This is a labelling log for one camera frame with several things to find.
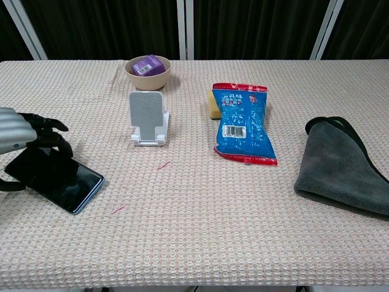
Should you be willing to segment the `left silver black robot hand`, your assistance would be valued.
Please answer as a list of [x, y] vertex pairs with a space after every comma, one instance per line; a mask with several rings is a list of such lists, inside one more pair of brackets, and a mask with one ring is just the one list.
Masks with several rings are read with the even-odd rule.
[[73, 157], [70, 143], [55, 130], [67, 132], [69, 129], [57, 119], [0, 107], [0, 155], [30, 147], [56, 147]]

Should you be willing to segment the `black smartphone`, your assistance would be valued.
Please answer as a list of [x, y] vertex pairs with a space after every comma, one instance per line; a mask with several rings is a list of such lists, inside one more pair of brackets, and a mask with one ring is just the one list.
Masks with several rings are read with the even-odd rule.
[[53, 148], [27, 148], [5, 172], [71, 214], [80, 213], [104, 177]]

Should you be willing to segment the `white phone stand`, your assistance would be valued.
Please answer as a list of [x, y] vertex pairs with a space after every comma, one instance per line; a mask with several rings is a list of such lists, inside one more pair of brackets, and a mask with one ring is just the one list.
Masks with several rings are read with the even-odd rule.
[[129, 94], [129, 114], [135, 146], [163, 146], [167, 142], [170, 113], [164, 108], [160, 91], [132, 91]]

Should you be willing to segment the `beige bowl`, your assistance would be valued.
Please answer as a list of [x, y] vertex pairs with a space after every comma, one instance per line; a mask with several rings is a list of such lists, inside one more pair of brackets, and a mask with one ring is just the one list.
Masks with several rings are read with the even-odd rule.
[[135, 75], [132, 70], [132, 65], [138, 63], [141, 59], [145, 58], [146, 55], [133, 58], [125, 63], [125, 72], [128, 80], [133, 86], [143, 91], [157, 91], [163, 88], [169, 81], [171, 76], [171, 63], [170, 60], [156, 55], [165, 67], [165, 72], [157, 75], [141, 77]]

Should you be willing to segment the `purple box with barcode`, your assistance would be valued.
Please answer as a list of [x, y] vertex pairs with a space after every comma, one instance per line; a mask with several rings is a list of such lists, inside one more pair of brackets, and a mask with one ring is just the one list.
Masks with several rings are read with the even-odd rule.
[[155, 55], [147, 55], [131, 66], [134, 75], [148, 77], [159, 75], [166, 71], [164, 64]]

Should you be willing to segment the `yellow sponge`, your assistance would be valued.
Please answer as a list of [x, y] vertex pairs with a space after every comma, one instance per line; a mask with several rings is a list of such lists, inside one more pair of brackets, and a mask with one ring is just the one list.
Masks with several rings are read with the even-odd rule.
[[208, 113], [209, 118], [212, 120], [219, 120], [221, 118], [221, 112], [216, 104], [212, 90], [208, 92]]

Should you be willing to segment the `beige waffle tablecloth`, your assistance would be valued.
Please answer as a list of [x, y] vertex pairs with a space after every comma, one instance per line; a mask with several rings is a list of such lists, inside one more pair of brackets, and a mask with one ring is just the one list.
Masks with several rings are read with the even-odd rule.
[[[389, 220], [294, 191], [317, 116], [344, 117], [389, 178], [389, 60], [173, 61], [163, 147], [130, 141], [123, 60], [3, 61], [0, 106], [61, 120], [74, 158], [105, 177], [71, 215], [26, 190], [0, 193], [0, 289], [126, 285], [383, 285]], [[214, 151], [214, 83], [268, 88], [278, 165]], [[170, 163], [157, 170], [167, 161]], [[112, 214], [121, 206], [126, 206]]]

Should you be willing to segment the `blue red snack bag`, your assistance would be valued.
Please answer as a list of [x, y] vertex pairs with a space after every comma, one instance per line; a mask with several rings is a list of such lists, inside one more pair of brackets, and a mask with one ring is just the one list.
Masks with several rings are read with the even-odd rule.
[[212, 93], [221, 112], [215, 152], [232, 161], [277, 165], [277, 157], [264, 129], [267, 87], [215, 83]]

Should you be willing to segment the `dark curtain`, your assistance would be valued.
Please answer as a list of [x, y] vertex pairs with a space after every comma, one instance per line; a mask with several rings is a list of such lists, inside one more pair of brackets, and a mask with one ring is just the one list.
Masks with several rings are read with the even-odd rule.
[[[21, 0], [50, 60], [179, 60], [176, 0]], [[194, 0], [195, 60], [308, 60], [329, 0]], [[344, 0], [322, 60], [389, 59], [389, 0]], [[0, 61], [33, 60], [0, 0]]]

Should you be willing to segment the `grey towel with black trim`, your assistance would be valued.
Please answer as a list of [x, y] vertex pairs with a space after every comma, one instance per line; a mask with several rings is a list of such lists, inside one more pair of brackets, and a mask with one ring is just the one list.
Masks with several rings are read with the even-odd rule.
[[301, 196], [362, 213], [389, 217], [389, 179], [372, 163], [351, 124], [342, 117], [315, 117], [294, 190]]

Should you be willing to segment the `white slanted frame pole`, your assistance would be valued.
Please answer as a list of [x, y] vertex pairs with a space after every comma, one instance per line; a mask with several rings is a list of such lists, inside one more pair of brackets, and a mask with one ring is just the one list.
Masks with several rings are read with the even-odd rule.
[[34, 60], [48, 60], [21, 0], [2, 0], [14, 25]]
[[321, 60], [332, 30], [343, 6], [344, 0], [329, 0], [316, 41], [311, 51], [310, 60]]

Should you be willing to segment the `grey metal leg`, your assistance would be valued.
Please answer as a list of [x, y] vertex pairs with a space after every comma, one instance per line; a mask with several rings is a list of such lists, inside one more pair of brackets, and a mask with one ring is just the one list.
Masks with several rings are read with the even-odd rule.
[[194, 0], [185, 0], [187, 59], [195, 59]]
[[176, 0], [177, 28], [179, 40], [179, 59], [186, 60], [186, 34], [185, 34], [185, 1]]

